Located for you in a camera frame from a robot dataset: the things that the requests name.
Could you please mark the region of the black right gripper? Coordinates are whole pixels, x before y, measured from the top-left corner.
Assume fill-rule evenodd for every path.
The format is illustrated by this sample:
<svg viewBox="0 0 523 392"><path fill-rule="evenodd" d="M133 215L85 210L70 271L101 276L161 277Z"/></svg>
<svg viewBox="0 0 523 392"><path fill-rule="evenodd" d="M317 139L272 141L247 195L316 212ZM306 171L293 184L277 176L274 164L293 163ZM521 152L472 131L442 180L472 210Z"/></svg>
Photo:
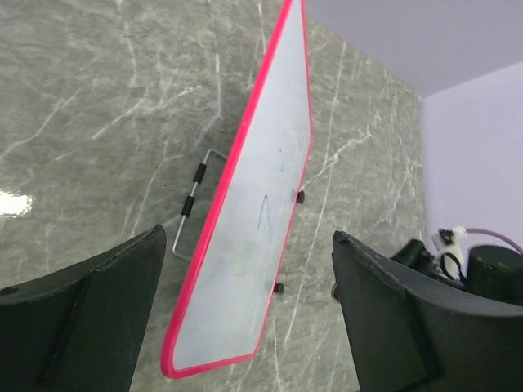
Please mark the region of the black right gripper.
<svg viewBox="0 0 523 392"><path fill-rule="evenodd" d="M388 258L338 231L332 259L361 390L521 390L520 253L474 246L453 278L417 239Z"/></svg>

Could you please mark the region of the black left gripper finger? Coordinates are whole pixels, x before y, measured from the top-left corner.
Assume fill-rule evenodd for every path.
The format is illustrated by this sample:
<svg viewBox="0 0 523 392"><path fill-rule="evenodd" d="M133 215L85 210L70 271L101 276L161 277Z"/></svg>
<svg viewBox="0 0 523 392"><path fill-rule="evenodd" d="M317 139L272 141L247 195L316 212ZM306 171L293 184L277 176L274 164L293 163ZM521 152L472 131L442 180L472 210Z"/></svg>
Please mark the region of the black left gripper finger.
<svg viewBox="0 0 523 392"><path fill-rule="evenodd" d="M1 290L3 391L128 391L166 252L161 225Z"/></svg>

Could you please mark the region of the pink framed whiteboard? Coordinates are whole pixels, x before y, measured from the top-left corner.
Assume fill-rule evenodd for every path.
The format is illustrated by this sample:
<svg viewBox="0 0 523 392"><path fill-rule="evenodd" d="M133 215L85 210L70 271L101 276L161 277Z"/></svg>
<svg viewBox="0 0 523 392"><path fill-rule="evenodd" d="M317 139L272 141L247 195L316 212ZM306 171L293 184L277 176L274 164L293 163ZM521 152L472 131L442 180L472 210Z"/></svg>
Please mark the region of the pink framed whiteboard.
<svg viewBox="0 0 523 392"><path fill-rule="evenodd" d="M305 4L286 1L164 338L166 377L257 352L312 134Z"/></svg>

